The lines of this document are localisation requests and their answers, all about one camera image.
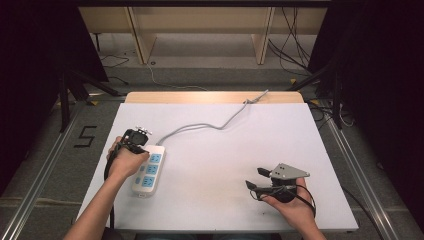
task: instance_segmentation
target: black cable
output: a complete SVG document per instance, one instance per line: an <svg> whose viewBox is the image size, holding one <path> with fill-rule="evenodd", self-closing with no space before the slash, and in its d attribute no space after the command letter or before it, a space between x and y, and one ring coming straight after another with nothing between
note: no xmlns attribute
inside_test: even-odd
<svg viewBox="0 0 424 240"><path fill-rule="evenodd" d="M278 188L278 190L277 190L277 191L275 191L275 192L272 192L272 193L270 193L270 194L265 194L265 195L266 195L266 196L274 196L275 194L277 194L277 193L278 193L278 192L280 192L280 191L287 192L287 193L291 194L292 196L294 196L295 198L297 198L297 199L299 199L300 201L302 201L303 203L305 203L306 205L308 205L308 207L310 207L310 208L311 208L312 213L313 213L314 218L315 218L315 215L316 215L316 205L315 205L314 197L312 196L311 192L310 192L307 188L305 188L304 186L296 185L296 187L301 187L301 188L305 189L305 190L308 192L309 196L311 197L311 200L312 200L313 205L312 205L310 202L308 202L306 199L304 199L303 197L299 196L298 194L295 194L295 193L292 193L292 192L290 192L290 191L287 191L287 186L285 186L285 185L284 185L284 186L279 186L279 187L272 187L272 188L275 188L275 189L276 189L276 188ZM250 196L252 196L252 198L253 198L253 199L255 199L255 200L259 200L258 198L255 198L255 197L253 196L253 194L252 194L252 192L254 192L255 190L256 190L256 188L255 188L255 189L250 190Z"/></svg>
<svg viewBox="0 0 424 240"><path fill-rule="evenodd" d="M287 15L286 15L286 13L285 13L285 11L284 11L284 7L282 7L281 8L281 10L282 10L282 12L283 12L283 16L284 16L284 18L285 18L285 20L286 20L286 23L287 23L287 26L288 26L288 28L289 28L289 35L288 35L288 38L290 37L290 35L292 35L293 36L293 39L294 39L294 41L295 41L295 43L296 43L296 49L297 49L297 53L298 53L298 55L299 55L299 58L301 59L301 61L302 61L302 63L303 63L303 65L306 67L306 64L305 64L305 62L303 61L303 58L305 58L305 60L307 61L307 62L309 62L309 58L310 58L310 55L305 51L305 49L302 47L302 45L300 44L300 42L299 42L299 39L298 39L298 36L297 36L297 14L298 14L298 8L294 8L293 9L293 23L292 23L292 25L290 26L290 23L289 23L289 20L288 20L288 18L287 18Z"/></svg>
<svg viewBox="0 0 424 240"><path fill-rule="evenodd" d="M375 230L377 231L377 234L380 237L380 239L384 240L383 234L381 233L380 229L377 226L377 223L372 218L371 214L365 209L365 207L361 204L361 202L359 202L359 200L351 192L349 192L345 187L343 187L343 186L341 186L341 187L342 187L343 191L345 191L353 200L355 200L355 202L359 205L359 207L362 208L365 215L367 215L368 219L371 221L372 225L374 226Z"/></svg>
<svg viewBox="0 0 424 240"><path fill-rule="evenodd" d="M312 102L311 100L305 100L305 103L307 103L308 105L313 105L313 107L309 107L309 109L311 110L311 113L312 113L312 110L318 110L321 113L321 117L319 119L314 118L315 122L322 121L325 117L325 114L330 114L330 115L333 114L331 111L329 111L331 110L331 108L329 107L321 107L318 104Z"/></svg>
<svg viewBox="0 0 424 240"><path fill-rule="evenodd" d="M321 128L332 118L333 118L333 116L328 117L328 119L325 120L325 122L323 124L321 124L321 126L319 126L318 131L321 130Z"/></svg>
<svg viewBox="0 0 424 240"><path fill-rule="evenodd" d="M119 78L119 77L107 77L107 78L111 78L111 79L117 79L121 82L123 82L125 85L130 85L127 81L124 81L123 79Z"/></svg>
<svg viewBox="0 0 424 240"><path fill-rule="evenodd" d="M124 63L126 63L126 62L128 62L130 59L129 58L125 58L125 57L118 57L118 56L114 56L114 55L107 55L106 57L104 57L104 58L100 58L100 61L103 61L103 60L105 60L106 58L108 58L108 57L114 57L114 58L119 58L119 59L123 59L124 61L123 62L120 62L120 63L118 63L118 64L115 64L115 65L113 65L113 66L103 66L103 67L106 67L106 68L114 68L114 67L116 67L116 66L119 66L119 65L121 65L121 64L124 64Z"/></svg>
<svg viewBox="0 0 424 240"><path fill-rule="evenodd" d="M287 61L287 62L290 62L290 63L294 63L294 64L296 64L296 65L298 65L299 67L301 67L301 68L303 68L303 69L305 69L306 71L308 71L308 69L306 68L306 66L304 66L304 65L302 65L301 63L299 63L298 61L296 61L295 59L293 59L292 57L290 57L287 53L285 53L285 52L283 52L283 51L281 51L272 41L271 41L271 39L268 39L268 41L271 43L271 45L275 48L275 50L278 52L278 53L280 53L281 55L284 55L286 58L288 58L289 60L287 60L287 59L284 59L284 58L282 58L283 60L285 60L285 61Z"/></svg>
<svg viewBox="0 0 424 240"><path fill-rule="evenodd" d="M269 47L269 49L272 51L272 53L274 53L277 57L279 57L279 60L280 60L280 66L281 66L281 68L284 70L284 71L286 71L286 72L288 72L288 73L292 73L292 74L296 74L296 75L300 75L300 76L305 76L305 77L309 77L310 75L309 74L302 74L302 73L297 73L297 72L292 72L292 71L290 71L290 70L288 70L288 69L286 69L284 66L283 66L283 63L281 62L281 60L284 60L284 61L286 61L286 62L290 62L290 63L294 63L294 64L296 64L296 65L299 65L299 63L297 63L297 62L294 62L295 60L294 59L292 59L292 60L290 60L290 59L286 59L286 58L284 58L282 55L285 55L285 56L287 56L287 57L289 57L290 58L290 56L288 56L286 53L283 53L283 52L281 52L281 50L279 50L278 48L277 48L277 46L275 46L274 45L274 43L272 43L272 41L271 40L269 40L269 42L271 43L271 45L273 45L273 47L274 48L276 48L276 51L278 51L278 53L276 53L275 52L275 50L274 49L272 49L271 48L271 46L269 46L268 45L268 47Z"/></svg>
<svg viewBox="0 0 424 240"><path fill-rule="evenodd" d="M103 178L104 178L105 181L109 177L110 167L112 166L113 160L115 160L119 149L122 147L123 141L124 141L124 139L121 139L121 141L116 144L115 148L110 153L110 156L109 156L109 159L107 160L105 171L104 171L104 174L103 174ZM110 210L109 216L110 216L109 227L111 229L114 229L115 228L115 208L114 208L114 205L112 205L112 209Z"/></svg>

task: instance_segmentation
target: forearm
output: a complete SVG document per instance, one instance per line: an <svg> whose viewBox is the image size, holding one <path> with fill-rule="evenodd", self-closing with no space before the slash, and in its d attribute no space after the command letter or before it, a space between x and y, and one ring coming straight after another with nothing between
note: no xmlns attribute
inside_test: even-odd
<svg viewBox="0 0 424 240"><path fill-rule="evenodd" d="M125 178L110 176L72 226L65 239L101 239L115 197Z"/></svg>
<svg viewBox="0 0 424 240"><path fill-rule="evenodd" d="M324 234L316 225L298 229L304 240L325 240Z"/></svg>

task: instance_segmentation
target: power strip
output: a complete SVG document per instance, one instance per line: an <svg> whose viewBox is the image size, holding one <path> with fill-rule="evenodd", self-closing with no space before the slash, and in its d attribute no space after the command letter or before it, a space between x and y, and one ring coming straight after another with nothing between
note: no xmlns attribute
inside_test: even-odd
<svg viewBox="0 0 424 240"><path fill-rule="evenodd" d="M144 150L150 153L150 158L141 164L139 171L134 175L132 184L132 190L142 198L150 197L155 193L165 159L163 146L147 145Z"/></svg>

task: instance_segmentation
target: right hand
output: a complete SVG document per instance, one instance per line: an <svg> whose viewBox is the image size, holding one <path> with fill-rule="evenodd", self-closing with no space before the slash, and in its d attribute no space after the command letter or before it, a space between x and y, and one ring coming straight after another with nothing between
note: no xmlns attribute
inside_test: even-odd
<svg viewBox="0 0 424 240"><path fill-rule="evenodd" d="M296 184L306 188L304 178L296 179ZM298 187L297 194L306 201L311 202L311 196L305 189ZM262 195L261 197L264 202L277 209L286 219L287 223L299 231L305 239L307 239L305 236L309 236L309 234L317 231L323 238L315 239L325 239L316 225L312 209L298 198L294 198L288 203L282 203L272 196Z"/></svg>
<svg viewBox="0 0 424 240"><path fill-rule="evenodd" d="M112 147L109 149L109 154L107 158L109 159L110 154L114 151L116 144L121 141L121 137L117 137ZM126 179L127 177L133 175L137 172L140 165L149 159L149 152L143 152L140 154L132 153L125 147L119 149L118 154L116 155L115 160L112 163L112 166L109 170L109 177L116 175L120 178Z"/></svg>

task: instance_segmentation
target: white tabletop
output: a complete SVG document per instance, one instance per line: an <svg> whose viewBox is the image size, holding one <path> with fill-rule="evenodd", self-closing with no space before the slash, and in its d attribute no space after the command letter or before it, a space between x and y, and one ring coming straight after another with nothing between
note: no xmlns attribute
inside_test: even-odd
<svg viewBox="0 0 424 240"><path fill-rule="evenodd" d="M224 124L242 104L121 104L80 214L103 183L107 150L116 136L140 126L153 132L147 145L187 124ZM245 180L269 186L257 168L285 163L311 174L306 183L324 231L358 229L307 104L248 105L223 131L200 129L167 139L156 193L131 190L115 200L115 228L139 232L283 232L283 217L249 194Z"/></svg>

